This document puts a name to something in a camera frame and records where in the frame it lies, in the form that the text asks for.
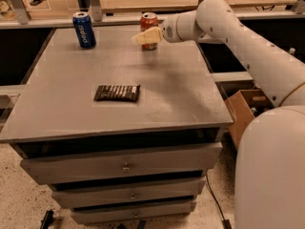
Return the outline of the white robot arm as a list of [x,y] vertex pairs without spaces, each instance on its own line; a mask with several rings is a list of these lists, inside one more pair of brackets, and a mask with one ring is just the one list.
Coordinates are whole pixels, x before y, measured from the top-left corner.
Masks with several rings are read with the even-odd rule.
[[209,37],[225,44],[273,103],[245,129],[237,150],[235,229],[305,229],[305,64],[247,28],[224,0],[168,16],[136,45]]

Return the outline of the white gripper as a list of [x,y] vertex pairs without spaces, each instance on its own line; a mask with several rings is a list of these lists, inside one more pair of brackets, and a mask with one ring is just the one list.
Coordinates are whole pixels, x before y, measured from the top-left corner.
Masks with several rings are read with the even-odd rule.
[[190,21],[187,13],[176,13],[168,16],[161,24],[161,29],[151,27],[132,38],[134,45],[159,43],[163,37],[170,43],[187,41],[189,39]]

